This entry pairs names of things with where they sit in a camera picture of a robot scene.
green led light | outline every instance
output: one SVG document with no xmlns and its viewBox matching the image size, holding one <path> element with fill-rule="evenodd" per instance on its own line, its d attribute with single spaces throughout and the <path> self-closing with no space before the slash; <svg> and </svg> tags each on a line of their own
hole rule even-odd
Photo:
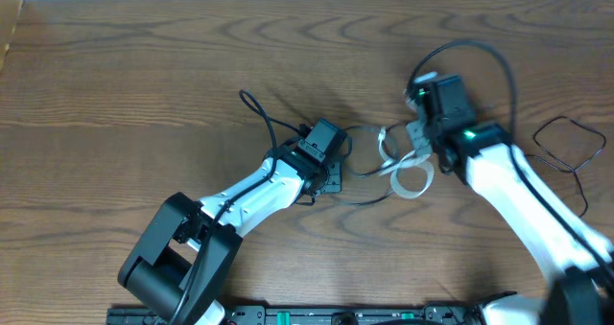
<svg viewBox="0 0 614 325">
<path fill-rule="evenodd" d="M 470 131 L 470 130 L 466 130 L 466 131 L 464 132 L 464 136 L 465 136 L 465 137 L 467 137 L 467 138 L 469 138 L 469 139 L 473 139 L 473 138 L 475 138 L 476 134 L 475 134 L 475 133 L 473 133 L 473 132 L 472 132 L 472 131 Z"/>
</svg>

black cable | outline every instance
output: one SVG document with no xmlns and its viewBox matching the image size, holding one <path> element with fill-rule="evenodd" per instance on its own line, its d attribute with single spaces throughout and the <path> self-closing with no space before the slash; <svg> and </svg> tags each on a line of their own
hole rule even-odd
<svg viewBox="0 0 614 325">
<path fill-rule="evenodd" d="M 247 102 L 247 100 L 245 99 L 245 96 L 249 97 L 249 99 L 255 104 L 255 106 L 258 108 L 257 111 L 251 104 Z M 235 196 L 225 201 L 224 205 L 222 205 L 222 208 L 220 208 L 220 211 L 216 214 L 213 221 L 211 221 L 211 223 L 209 224 L 209 229 L 207 230 L 205 237 L 201 242 L 201 249 L 199 249 L 199 253 L 196 256 L 196 260 L 194 261 L 194 264 L 192 265 L 192 269 L 190 270 L 190 275 L 188 276 L 188 280 L 185 284 L 185 290 L 183 291 L 183 295 L 179 299 L 179 302 L 177 303 L 177 306 L 175 307 L 175 311 L 173 313 L 173 316 L 171 317 L 171 320 L 169 320 L 168 325 L 175 325 L 175 323 L 177 322 L 177 318 L 179 314 L 181 313 L 181 310 L 183 309 L 183 307 L 185 306 L 185 303 L 188 300 L 188 295 L 190 294 L 190 290 L 192 289 L 192 286 L 194 285 L 194 280 L 196 279 L 198 270 L 201 267 L 202 257 L 204 256 L 206 245 L 211 240 L 211 237 L 213 237 L 213 234 L 217 231 L 217 225 L 222 215 L 226 211 L 228 211 L 230 206 L 232 206 L 232 204 L 234 204 L 234 202 L 237 201 L 239 198 L 253 191 L 254 189 L 262 185 L 263 183 L 269 181 L 269 179 L 273 177 L 275 173 L 275 169 L 277 168 L 277 158 L 278 158 L 277 140 L 275 139 L 275 132 L 272 129 L 271 118 L 267 115 L 267 112 L 265 112 L 264 108 L 260 104 L 258 104 L 258 102 L 253 97 L 253 95 L 248 93 L 246 90 L 240 90 L 239 97 L 241 98 L 241 101 L 243 101 L 243 103 L 249 107 L 249 109 L 255 111 L 258 115 L 260 115 L 265 120 L 265 123 L 267 124 L 267 128 L 269 129 L 269 134 L 271 135 L 271 142 L 272 142 L 271 170 L 269 171 L 266 177 L 263 177 L 262 179 L 254 182 L 253 184 L 251 184 L 251 186 L 247 187 L 245 190 L 237 193 Z"/>
<path fill-rule="evenodd" d="M 347 159 L 347 157 L 349 157 L 350 154 L 352 154 L 352 150 L 354 149 L 354 143 L 352 140 L 352 137 L 347 136 L 345 137 L 345 142 L 347 142 L 347 152 L 339 157 L 339 160 L 343 163 L 345 162 L 345 160 Z"/>
<path fill-rule="evenodd" d="M 501 53 L 499 53 L 497 50 L 490 47 L 489 45 L 478 42 L 478 41 L 459 40 L 459 41 L 453 41 L 453 42 L 447 43 L 435 49 L 426 58 L 424 58 L 417 64 L 408 82 L 408 94 L 413 93 L 414 80 L 418 72 L 420 71 L 420 68 L 427 61 L 429 61 L 432 57 L 434 57 L 435 55 L 439 54 L 442 51 L 445 51 L 447 49 L 454 48 L 454 47 L 459 47 L 459 46 L 472 46 L 472 47 L 481 49 L 485 52 L 488 52 L 501 66 L 508 80 L 508 87 L 509 87 L 509 93 L 510 93 L 509 129 L 508 129 L 509 130 L 509 145 L 508 145 L 509 149 L 508 151 L 509 151 L 509 159 L 511 160 L 511 164 L 513 165 L 514 170 L 520 177 L 520 180 L 523 182 L 525 187 L 527 187 L 529 192 L 531 192 L 531 194 L 537 199 L 537 201 L 539 201 L 539 203 L 565 229 L 565 231 L 567 231 L 569 235 L 572 238 L 574 238 L 574 240 L 576 240 L 582 247 L 584 247 L 584 249 L 586 249 L 586 251 L 588 251 L 591 254 L 593 259 L 597 262 L 597 264 L 602 269 L 605 275 L 605 281 L 607 283 L 608 289 L 611 292 L 614 292 L 614 270 L 612 270 L 612 267 L 610 267 L 605 262 L 605 260 L 602 258 L 602 256 L 590 245 L 590 243 L 587 242 L 586 239 L 582 235 L 577 233 L 574 230 L 574 228 L 572 228 L 572 226 L 557 213 L 557 211 L 552 207 L 552 205 L 550 205 L 550 203 L 548 203 L 548 201 L 546 201 L 546 199 L 544 199 L 539 194 L 539 192 L 535 190 L 533 185 L 531 185 L 531 183 L 525 176 L 524 172 L 520 169 L 520 166 L 518 165 L 518 161 L 516 160 L 516 156 L 514 155 L 514 151 L 513 151 L 513 146 L 514 146 L 513 142 L 514 142 L 514 137 L 516 135 L 516 111 L 517 111 L 517 106 L 518 106 L 518 88 L 516 86 L 516 82 L 514 80 L 513 72 L 511 71 L 511 67 L 509 66 L 508 61 L 505 59 L 505 57 Z"/>
<path fill-rule="evenodd" d="M 388 197 L 390 197 L 394 191 L 392 189 L 388 189 L 385 195 L 377 197 L 376 199 L 367 200 L 367 201 L 342 201 L 338 202 L 339 205 L 350 205 L 350 206 L 365 206 L 365 205 L 373 205 L 378 203 Z"/>
<path fill-rule="evenodd" d="M 393 128 L 399 126 L 399 125 L 400 124 L 395 124 L 395 125 L 392 125 L 391 127 L 386 128 L 386 133 L 388 133 L 391 129 L 393 129 Z M 379 134 L 381 128 L 373 127 L 373 126 L 366 126 L 366 125 L 357 125 L 357 126 L 352 126 L 352 127 L 349 127 L 349 128 L 344 128 L 343 130 L 345 132 L 348 132 L 348 131 L 353 130 L 353 129 L 366 130 L 366 131 L 369 131 L 369 132 L 374 132 L 374 133 L 378 133 Z M 378 173 L 382 172 L 383 170 L 388 169 L 388 168 L 398 164 L 399 161 L 400 161 L 400 157 L 399 157 L 399 152 L 398 152 L 398 146 L 396 145 L 396 140 L 394 140 L 394 138 L 392 138 L 391 136 L 389 136 L 387 134 L 386 138 L 384 138 L 384 141 L 382 142 L 382 144 L 384 145 L 384 148 L 386 147 L 386 145 L 385 145 L 386 144 L 386 140 L 390 140 L 391 145 L 392 145 L 392 156 L 391 156 L 391 158 L 394 161 L 391 164 L 389 164 L 386 167 L 378 167 L 378 168 L 376 168 L 376 169 L 374 169 L 372 171 L 366 172 L 366 173 L 357 173 L 351 167 L 345 165 L 347 170 L 351 174 L 356 176 L 356 177 L 369 177 L 369 176 L 378 174 Z"/>
<path fill-rule="evenodd" d="M 590 157 L 588 157 L 586 160 L 584 160 L 584 162 L 580 163 L 577 167 L 573 168 L 572 166 L 570 166 L 569 164 L 565 163 L 563 160 L 561 160 L 560 158 L 556 157 L 553 153 L 551 153 L 550 151 L 548 151 L 543 145 L 541 145 L 541 143 L 539 143 L 539 141 L 537 140 L 537 135 L 544 129 L 546 128 L 549 124 L 560 120 L 560 119 L 566 119 L 567 121 L 569 121 L 570 123 L 576 125 L 579 128 L 582 128 L 584 130 L 587 130 L 591 133 L 595 133 L 597 135 L 599 135 L 602 138 L 602 145 L 601 147 L 595 151 Z M 546 159 L 544 159 L 543 157 L 534 155 L 534 154 L 525 154 L 525 157 L 530 157 L 530 158 L 534 158 L 535 160 L 561 172 L 564 174 L 572 174 L 574 176 L 574 180 L 576 181 L 576 185 L 578 186 L 578 190 L 579 190 L 579 194 L 582 197 L 582 200 L 584 201 L 584 209 L 582 210 L 582 212 L 579 214 L 579 217 L 581 218 L 582 216 L 586 215 L 586 213 L 588 212 L 588 199 L 586 199 L 586 195 L 584 194 L 584 188 L 582 187 L 582 183 L 579 181 L 579 177 L 578 177 L 578 171 L 583 168 L 584 166 L 586 166 L 595 156 L 597 156 L 600 152 L 602 152 L 603 148 L 605 148 L 605 144 L 607 143 L 607 139 L 605 139 L 605 135 L 603 135 L 603 133 L 597 131 L 594 128 L 590 128 L 588 126 L 585 126 L 577 121 L 575 121 L 574 119 L 564 116 L 564 115 L 559 115 L 551 120 L 549 120 L 548 122 L 546 122 L 546 124 L 542 125 L 540 128 L 537 129 L 537 131 L 533 134 L 533 142 L 535 142 L 535 144 L 537 145 L 537 147 L 539 147 L 541 150 L 543 150 L 544 152 L 546 152 L 554 161 L 560 163 L 561 165 L 565 166 L 565 168 L 567 169 L 562 169 L 552 163 L 550 163 L 549 161 L 547 161 Z"/>
<path fill-rule="evenodd" d="M 311 195 L 311 201 L 296 201 L 295 205 L 313 206 L 316 203 L 316 195 Z"/>
<path fill-rule="evenodd" d="M 258 109 L 254 108 L 253 105 L 251 105 L 249 102 L 247 102 L 246 99 L 243 97 L 243 95 L 240 94 L 239 96 L 241 96 L 241 101 L 243 101 L 243 103 L 246 104 L 246 106 L 249 109 L 251 109 L 252 112 L 254 112 L 254 113 L 256 113 L 256 114 L 258 114 L 258 115 L 260 115 L 261 117 L 264 118 L 262 113 Z M 284 123 L 281 120 L 277 120 L 277 119 L 272 118 L 272 117 L 269 117 L 269 120 L 272 123 L 276 123 L 278 125 L 281 125 L 282 127 L 289 128 L 289 129 L 293 130 L 294 132 L 296 132 L 298 135 L 300 135 L 300 130 L 298 130 L 298 128 L 295 128 L 294 126 L 292 126 L 292 125 L 290 125 L 288 123 Z"/>
</svg>

wooden table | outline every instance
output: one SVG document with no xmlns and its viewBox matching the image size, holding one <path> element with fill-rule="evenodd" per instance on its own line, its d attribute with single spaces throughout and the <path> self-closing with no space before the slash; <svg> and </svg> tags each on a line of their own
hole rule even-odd
<svg viewBox="0 0 614 325">
<path fill-rule="evenodd" d="M 457 38 L 508 56 L 525 151 L 559 114 L 614 135 L 614 0 L 26 2 L 0 74 L 0 322 L 100 324 L 106 308 L 136 304 L 116 276 L 159 204 L 221 191 L 270 148 L 240 88 L 295 125 L 391 125 L 414 118 L 401 92 L 415 64 Z M 481 117 L 507 124 L 489 56 L 450 51 L 429 68 L 461 73 Z M 596 148 L 565 124 L 543 140 L 572 162 Z M 356 164 L 378 164 L 374 144 L 357 149 Z M 610 238 L 612 156 L 607 147 L 580 173 L 585 219 Z M 535 168 L 579 211 L 569 175 Z M 368 199 L 387 182 L 348 179 L 341 197 Z M 437 174 L 416 200 L 322 197 L 271 216 L 246 236 L 224 299 L 408 305 L 545 288 L 497 212 Z"/>
</svg>

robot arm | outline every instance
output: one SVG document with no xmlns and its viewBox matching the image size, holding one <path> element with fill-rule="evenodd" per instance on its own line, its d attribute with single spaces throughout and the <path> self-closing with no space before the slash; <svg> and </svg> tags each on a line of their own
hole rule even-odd
<svg viewBox="0 0 614 325">
<path fill-rule="evenodd" d="M 188 290 L 177 324 L 218 325 L 224 308 L 215 297 L 243 237 L 302 195 L 339 192 L 341 162 L 336 157 L 346 137 L 343 130 L 321 119 L 306 136 L 278 148 L 276 168 L 267 181 L 261 182 L 270 176 L 270 156 L 256 172 L 215 196 L 193 201 L 178 193 L 168 198 L 124 262 L 118 282 L 166 321 L 173 318 Z M 232 204 L 220 213 L 230 199 Z M 209 240 L 204 240 L 207 233 Z M 194 266 L 169 247 L 170 240 L 202 250 L 191 288 L 186 286 Z"/>
<path fill-rule="evenodd" d="M 537 176 L 499 125 L 477 124 L 459 76 L 418 80 L 408 103 L 419 116 L 417 122 L 408 125 L 413 130 L 414 145 L 426 145 L 437 154 L 443 172 L 455 173 L 490 202 L 527 247 L 551 286 L 546 303 L 506 295 L 482 304 L 475 312 L 475 321 L 469 318 L 467 323 L 601 323 L 597 287 L 607 286 L 603 277 L 609 276 L 597 260 L 611 268 L 612 243 L 572 213 Z M 512 163 L 512 152 L 517 166 Z M 587 244 L 580 244 L 572 233 Z M 591 316 L 600 322 L 587 322 Z"/>
<path fill-rule="evenodd" d="M 574 215 L 535 174 L 520 149 L 514 146 L 513 150 L 521 170 L 539 194 L 610 263 L 609 252 L 614 251 L 612 243 Z M 569 267 L 588 271 L 598 266 L 589 252 L 570 236 L 520 181 L 509 160 L 507 145 L 500 143 L 483 148 L 479 155 L 467 158 L 466 181 L 506 220 L 537 262 L 549 285 L 564 276 Z"/>
</svg>

cable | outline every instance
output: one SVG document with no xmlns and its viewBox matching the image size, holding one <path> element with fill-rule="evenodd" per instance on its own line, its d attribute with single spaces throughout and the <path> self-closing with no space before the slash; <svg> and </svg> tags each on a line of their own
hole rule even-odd
<svg viewBox="0 0 614 325">
<path fill-rule="evenodd" d="M 296 200 L 295 200 L 295 205 L 314 206 L 314 204 L 316 203 L 316 195 L 311 195 L 311 201 L 296 201 Z"/>
<path fill-rule="evenodd" d="M 242 92 L 244 92 L 245 94 L 249 94 L 249 93 L 248 93 L 246 90 L 241 90 L 241 91 L 242 91 Z M 243 95 L 241 94 L 241 91 L 239 92 L 239 96 L 241 97 L 241 101 L 243 101 L 243 103 L 244 103 L 244 104 L 245 104 L 245 105 L 246 105 L 246 106 L 247 106 L 249 109 L 251 109 L 251 111 L 252 111 L 252 112 L 254 112 L 254 113 L 256 113 L 256 114 L 258 114 L 258 115 L 260 115 L 261 117 L 263 117 L 263 118 L 264 118 L 264 116 L 263 116 L 263 114 L 262 114 L 263 112 L 260 112 L 260 111 L 259 111 L 259 109 L 254 108 L 254 107 L 253 107 L 253 105 L 251 105 L 249 102 L 247 102 L 247 101 L 246 101 L 246 99 L 245 99 L 245 98 L 243 97 Z M 272 117 L 269 117 L 269 120 L 270 120 L 272 123 L 276 123 L 276 124 L 278 124 L 278 125 L 281 125 L 281 126 L 282 126 L 282 127 L 284 127 L 284 128 L 289 128 L 289 129 L 293 130 L 294 132 L 296 132 L 298 135 L 300 135 L 300 130 L 298 130 L 298 128 L 295 128 L 294 126 L 292 126 L 292 125 L 290 125 L 290 124 L 288 124 L 288 123 L 284 123 L 284 122 L 282 122 L 281 120 L 277 120 L 277 119 L 272 118 Z"/>
<path fill-rule="evenodd" d="M 544 148 L 543 145 L 541 145 L 539 143 L 539 141 L 537 141 L 537 135 L 544 129 L 546 128 L 549 124 L 560 120 L 560 119 L 566 119 L 568 120 L 570 123 L 576 125 L 579 128 L 582 128 L 584 130 L 587 130 L 591 133 L 595 133 L 597 135 L 599 135 L 602 138 L 602 146 L 595 151 L 590 157 L 588 157 L 586 160 L 584 160 L 584 162 L 580 163 L 577 167 L 573 168 L 572 166 L 570 166 L 569 164 L 563 162 L 560 158 L 556 157 L 554 154 L 552 154 L 551 152 L 549 152 L 546 148 Z M 530 158 L 534 158 L 535 160 L 561 172 L 564 174 L 572 174 L 574 176 L 574 179 L 576 181 L 576 185 L 578 185 L 578 189 L 579 189 L 579 194 L 582 197 L 582 200 L 584 201 L 584 209 L 582 210 L 581 214 L 579 214 L 579 217 L 581 218 L 582 216 L 586 215 L 586 213 L 588 212 L 588 200 L 586 199 L 586 196 L 584 195 L 584 188 L 582 187 L 582 183 L 579 181 L 579 177 L 578 177 L 578 171 L 583 168 L 584 166 L 586 166 L 595 156 L 597 156 L 600 152 L 602 152 L 603 148 L 605 148 L 605 144 L 607 143 L 607 140 L 605 139 L 605 136 L 603 135 L 603 133 L 597 131 L 594 128 L 590 128 L 588 126 L 585 126 L 577 121 L 575 121 L 574 119 L 564 116 L 564 115 L 559 115 L 551 120 L 549 120 L 548 122 L 546 122 L 546 124 L 542 125 L 540 128 L 537 129 L 537 131 L 533 134 L 533 142 L 535 142 L 535 144 L 537 145 L 537 147 L 539 147 L 541 150 L 543 150 L 544 152 L 546 152 L 554 161 L 560 163 L 561 165 L 565 166 L 567 169 L 562 169 L 552 163 L 550 163 L 549 161 L 545 160 L 544 158 L 534 155 L 534 154 L 525 154 L 525 157 L 530 157 Z"/>
<path fill-rule="evenodd" d="M 433 168 L 433 164 L 427 161 L 431 155 L 423 154 L 421 156 L 415 156 L 415 150 L 408 152 L 403 158 L 400 160 L 394 160 L 385 152 L 383 148 L 384 140 L 386 139 L 386 128 L 382 128 L 380 130 L 380 134 L 377 137 L 379 143 L 379 152 L 380 156 L 384 160 L 384 164 L 382 167 L 386 167 L 379 175 L 384 175 L 390 173 L 390 187 L 392 190 L 400 197 L 405 199 L 414 199 L 416 197 L 420 197 L 428 188 L 431 186 L 433 182 L 433 177 L 435 176 L 435 168 Z M 424 183 L 424 187 L 421 191 L 410 191 L 405 187 L 401 186 L 401 183 L 398 179 L 398 174 L 401 170 L 409 169 L 409 168 L 419 168 L 426 173 L 426 182 Z"/>
<path fill-rule="evenodd" d="M 250 103 L 248 103 L 248 101 L 245 99 L 245 96 L 247 96 L 255 104 L 255 106 L 258 108 L 257 111 Z M 220 211 L 216 214 L 213 221 L 211 221 L 211 223 L 209 224 L 209 230 L 207 230 L 205 234 L 204 240 L 202 241 L 202 244 L 201 244 L 201 249 L 199 249 L 199 252 L 197 253 L 197 256 L 196 256 L 196 260 L 194 261 L 194 264 L 192 265 L 192 269 L 190 270 L 190 275 L 188 276 L 188 280 L 185 284 L 185 290 L 183 291 L 183 295 L 179 299 L 179 302 L 177 303 L 177 306 L 175 307 L 175 311 L 173 313 L 173 316 L 171 317 L 171 320 L 169 320 L 168 325 L 176 325 L 177 318 L 179 317 L 181 310 L 183 309 L 183 307 L 185 306 L 185 303 L 188 300 L 188 295 L 190 294 L 190 290 L 192 289 L 192 286 L 194 285 L 194 280 L 196 279 L 198 270 L 201 267 L 202 257 L 204 256 L 206 245 L 213 237 L 213 234 L 217 231 L 217 224 L 219 223 L 222 215 L 226 211 L 228 211 L 230 206 L 232 206 L 232 204 L 235 201 L 237 201 L 239 198 L 248 194 L 249 192 L 256 189 L 258 186 L 262 185 L 263 183 L 271 179 L 275 173 L 275 169 L 277 168 L 277 159 L 278 159 L 279 153 L 277 150 L 277 140 L 275 139 L 275 132 L 271 124 L 272 119 L 267 115 L 267 112 L 265 112 L 264 108 L 256 101 L 253 95 L 251 95 L 249 92 L 242 89 L 239 91 L 239 97 L 241 98 L 241 101 L 243 101 L 243 103 L 249 107 L 249 109 L 251 109 L 252 111 L 256 112 L 258 115 L 260 115 L 265 120 L 265 123 L 267 124 L 267 128 L 269 129 L 269 135 L 271 136 L 271 142 L 272 142 L 271 170 L 269 171 L 266 177 L 263 177 L 262 179 L 254 182 L 253 184 L 251 184 L 251 186 L 247 187 L 245 190 L 237 193 L 234 197 L 225 201 L 224 205 L 222 205 L 222 208 L 220 208 Z"/>
<path fill-rule="evenodd" d="M 392 189 L 388 189 L 385 195 L 377 197 L 376 199 L 367 200 L 367 201 L 339 201 L 339 205 L 350 205 L 350 206 L 365 206 L 365 205 L 373 205 L 378 203 L 388 197 L 390 197 L 394 191 Z"/>
<path fill-rule="evenodd" d="M 347 152 L 338 157 L 339 161 L 342 163 L 345 162 L 345 160 L 347 159 L 347 157 L 349 157 L 350 154 L 352 154 L 352 150 L 354 149 L 354 142 L 352 140 L 352 137 L 345 137 L 345 142 L 347 142 Z"/>
<path fill-rule="evenodd" d="M 399 126 L 399 125 L 400 125 L 400 124 L 395 124 L 395 125 L 392 125 L 391 127 L 386 128 L 386 132 L 389 132 L 391 129 L 393 129 L 393 128 L 395 128 L 395 127 Z M 373 127 L 373 126 L 367 126 L 367 125 L 357 125 L 357 126 L 353 126 L 353 127 L 349 127 L 349 128 L 344 128 L 343 130 L 344 130 L 344 131 L 346 131 L 346 132 L 348 132 L 348 131 L 353 130 L 353 129 L 365 130 L 365 131 L 368 131 L 368 132 L 374 132 L 374 133 L 377 133 L 377 134 L 379 134 L 379 133 L 380 133 L 380 128 L 378 128 L 378 127 Z M 396 145 L 396 141 L 394 140 L 394 138 L 392 138 L 392 136 L 390 136 L 390 135 L 386 135 L 386 139 L 385 139 L 385 141 L 386 141 L 386 140 L 389 140 L 389 139 L 390 139 L 390 144 L 392 145 L 392 157 L 391 157 L 391 159 L 393 159 L 393 160 L 394 160 L 394 161 L 392 162 L 392 164 L 388 164 L 388 165 L 386 165 L 386 166 L 380 166 L 380 167 L 378 167 L 378 168 L 376 168 L 376 169 L 374 169 L 374 170 L 372 170 L 372 171 L 366 172 L 366 173 L 357 173 L 357 172 L 354 172 L 354 170 L 353 170 L 351 167 L 349 167 L 349 166 L 345 165 L 345 167 L 347 168 L 347 170 L 348 170 L 348 171 L 349 171 L 351 174 L 354 174 L 354 176 L 356 176 L 356 177 L 368 177 L 368 176 L 372 176 L 372 175 L 378 174 L 378 173 L 382 172 L 383 170 L 387 169 L 388 167 L 390 167 L 390 166 L 392 166 L 392 165 L 394 165 L 394 164 L 398 163 L 398 162 L 399 162 L 399 160 L 400 160 L 400 159 L 399 159 L 398 146 Z"/>
<path fill-rule="evenodd" d="M 539 201 L 539 203 L 563 227 L 563 229 L 565 229 L 565 231 L 567 231 L 569 235 L 572 238 L 574 238 L 574 240 L 576 240 L 580 245 L 582 245 L 582 247 L 584 247 L 584 249 L 586 249 L 586 251 L 588 251 L 591 254 L 595 262 L 597 262 L 597 264 L 599 265 L 599 267 L 602 269 L 603 273 L 605 274 L 605 280 L 607 283 L 607 287 L 609 288 L 610 291 L 614 292 L 614 270 L 612 270 L 612 267 L 610 267 L 605 262 L 605 260 L 602 258 L 602 256 L 586 241 L 586 239 L 584 239 L 583 236 L 578 234 L 574 230 L 574 228 L 572 228 L 572 226 L 557 213 L 557 211 L 552 207 L 552 205 L 550 205 L 550 203 L 548 203 L 548 201 L 546 201 L 546 199 L 544 199 L 539 194 L 539 192 L 535 190 L 533 185 L 531 185 L 531 183 L 529 182 L 525 174 L 520 169 L 520 166 L 518 165 L 518 161 L 516 161 L 516 157 L 513 151 L 513 146 L 514 146 L 513 142 L 514 142 L 514 137 L 516 135 L 516 112 L 517 112 L 517 106 L 518 106 L 518 88 L 516 86 L 516 81 L 514 80 L 513 72 L 511 71 L 511 66 L 509 66 L 508 61 L 505 59 L 505 57 L 501 53 L 499 53 L 497 50 L 490 47 L 489 45 L 478 42 L 478 41 L 458 40 L 458 41 L 453 41 L 453 42 L 444 44 L 443 46 L 435 49 L 433 52 L 431 52 L 428 56 L 426 56 L 423 60 L 421 60 L 417 64 L 408 82 L 408 87 L 407 87 L 408 94 L 413 93 L 413 87 L 414 87 L 413 81 L 415 80 L 415 77 L 420 71 L 420 68 L 422 68 L 422 66 L 427 61 L 429 61 L 432 57 L 439 54 L 440 52 L 443 52 L 450 48 L 460 47 L 460 46 L 471 46 L 471 47 L 481 49 L 489 53 L 501 66 L 508 80 L 509 95 L 510 95 L 509 129 L 508 129 L 509 130 L 509 145 L 508 145 L 509 149 L 508 151 L 509 151 L 509 159 L 511 160 L 511 164 L 513 165 L 514 170 L 520 177 L 520 180 L 523 182 L 523 184 L 527 187 L 529 192 L 531 192 L 531 194 L 537 199 L 537 201 Z"/>
</svg>

